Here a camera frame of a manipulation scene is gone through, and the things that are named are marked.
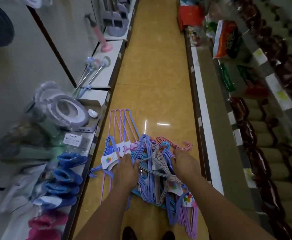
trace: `person's left hand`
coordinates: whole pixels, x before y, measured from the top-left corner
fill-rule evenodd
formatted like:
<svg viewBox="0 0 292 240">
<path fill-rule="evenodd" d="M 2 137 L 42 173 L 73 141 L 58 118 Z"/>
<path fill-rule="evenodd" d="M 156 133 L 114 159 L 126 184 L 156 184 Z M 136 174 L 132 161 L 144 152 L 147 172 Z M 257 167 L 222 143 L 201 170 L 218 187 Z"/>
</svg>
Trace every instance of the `person's left hand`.
<svg viewBox="0 0 292 240">
<path fill-rule="evenodd" d="M 124 154 L 119 160 L 116 172 L 114 174 L 114 187 L 120 187 L 124 190 L 132 191 L 138 182 L 139 161 L 136 160 L 134 166 L 130 154 Z"/>
</svg>

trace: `person's right arm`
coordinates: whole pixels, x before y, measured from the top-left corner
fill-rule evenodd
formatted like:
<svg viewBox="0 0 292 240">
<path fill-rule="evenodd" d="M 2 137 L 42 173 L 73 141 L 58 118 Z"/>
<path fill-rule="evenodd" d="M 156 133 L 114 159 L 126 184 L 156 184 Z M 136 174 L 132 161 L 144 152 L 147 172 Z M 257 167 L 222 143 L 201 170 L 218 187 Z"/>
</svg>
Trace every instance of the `person's right arm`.
<svg viewBox="0 0 292 240">
<path fill-rule="evenodd" d="M 174 172 L 192 193 L 213 240 L 275 240 L 201 176 L 194 157 L 181 150 L 174 153 Z"/>
</svg>

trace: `pile of hangers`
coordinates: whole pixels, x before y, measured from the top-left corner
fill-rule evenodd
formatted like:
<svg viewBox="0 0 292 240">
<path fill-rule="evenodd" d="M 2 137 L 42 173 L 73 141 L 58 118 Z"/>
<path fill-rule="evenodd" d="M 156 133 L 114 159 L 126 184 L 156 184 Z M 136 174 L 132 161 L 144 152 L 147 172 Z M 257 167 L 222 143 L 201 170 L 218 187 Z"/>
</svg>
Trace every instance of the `pile of hangers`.
<svg viewBox="0 0 292 240">
<path fill-rule="evenodd" d="M 112 113 L 114 114 L 114 125 L 113 134 L 110 135 L 110 126 L 112 122 Z M 126 130 L 126 122 L 134 136 L 134 141 L 131 143 Z M 108 137 L 105 142 L 105 150 L 103 156 L 110 155 L 113 152 L 119 152 L 118 143 L 115 142 L 115 125 L 117 124 L 120 132 L 120 144 L 125 142 L 124 150 L 121 153 L 130 153 L 132 158 L 132 163 L 136 160 L 140 161 L 140 175 L 138 179 L 137 187 L 132 191 L 132 193 L 140 196 L 144 201 L 152 203 L 154 205 L 160 206 L 167 210 L 168 220 L 171 225 L 178 222 L 180 225 L 185 226 L 186 233 L 189 238 L 195 239 L 197 236 L 197 217 L 198 208 L 197 206 L 185 207 L 182 206 L 182 201 L 186 195 L 189 194 L 187 187 L 176 177 L 173 173 L 172 164 L 170 158 L 174 155 L 171 153 L 170 148 L 176 148 L 188 151 L 192 148 L 192 144 L 184 142 L 185 147 L 174 144 L 172 141 L 160 136 L 156 139 L 143 134 L 139 136 L 137 132 L 136 125 L 132 119 L 132 115 L 129 109 L 115 109 L 110 111 L 109 117 L 109 127 L 108 127 Z M 103 170 L 102 165 L 92 168 L 90 170 L 89 176 L 95 178 L 94 172 L 98 170 Z M 104 190 L 105 175 L 107 174 L 113 178 L 113 173 L 110 170 L 103 170 L 103 183 L 101 190 L 100 203 L 102 202 L 102 195 Z M 178 196 L 174 193 L 168 192 L 169 183 L 175 182 L 181 184 L 183 188 L 183 194 Z M 130 205 L 130 198 L 128 200 L 127 209 Z M 191 208 L 191 218 L 189 222 L 189 208 Z"/>
</svg>

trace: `pink plunger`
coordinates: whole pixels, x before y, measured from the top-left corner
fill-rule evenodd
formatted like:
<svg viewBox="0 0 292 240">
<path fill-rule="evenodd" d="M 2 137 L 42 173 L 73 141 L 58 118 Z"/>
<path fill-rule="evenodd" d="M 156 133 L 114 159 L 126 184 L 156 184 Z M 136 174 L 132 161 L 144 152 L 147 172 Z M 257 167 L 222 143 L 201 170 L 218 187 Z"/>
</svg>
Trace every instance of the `pink plunger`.
<svg viewBox="0 0 292 240">
<path fill-rule="evenodd" d="M 100 29 L 97 27 L 96 22 L 94 22 L 92 20 L 91 15 L 92 15 L 91 13 L 86 14 L 85 18 L 87 18 L 89 20 L 90 26 L 94 30 L 94 33 L 95 33 L 97 39 L 101 43 L 101 52 L 103 52 L 103 53 L 110 52 L 113 49 L 113 46 L 111 44 L 107 43 L 107 41 L 105 40 L 104 36 L 102 35 Z"/>
</svg>

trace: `tiled floor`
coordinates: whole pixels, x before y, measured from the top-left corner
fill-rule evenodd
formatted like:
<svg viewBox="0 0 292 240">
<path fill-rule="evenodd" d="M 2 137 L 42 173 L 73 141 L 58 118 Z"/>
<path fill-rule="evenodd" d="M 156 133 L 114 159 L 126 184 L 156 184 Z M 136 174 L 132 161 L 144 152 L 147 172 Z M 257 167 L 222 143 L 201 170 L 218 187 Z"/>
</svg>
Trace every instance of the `tiled floor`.
<svg viewBox="0 0 292 240">
<path fill-rule="evenodd" d="M 145 132 L 153 138 L 164 136 L 179 145 L 183 141 L 191 142 L 190 153 L 199 160 L 185 41 L 178 30 L 176 17 L 176 0 L 140 0 L 110 110 L 130 109 L 140 135 Z M 104 151 L 109 117 L 110 114 L 94 166 L 100 164 Z M 117 128 L 115 141 L 120 142 Z M 103 198 L 108 194 L 108 186 L 109 178 L 106 177 Z M 102 172 L 99 172 L 97 178 L 89 179 L 74 236 L 99 206 L 101 187 Z M 124 215 L 122 228 L 125 226 L 135 230 L 138 240 L 159 240 L 167 230 L 172 230 L 176 239 L 188 238 L 184 227 L 169 225 L 165 210 L 135 195 Z M 201 214 L 197 232 L 197 239 L 208 239 Z"/>
</svg>

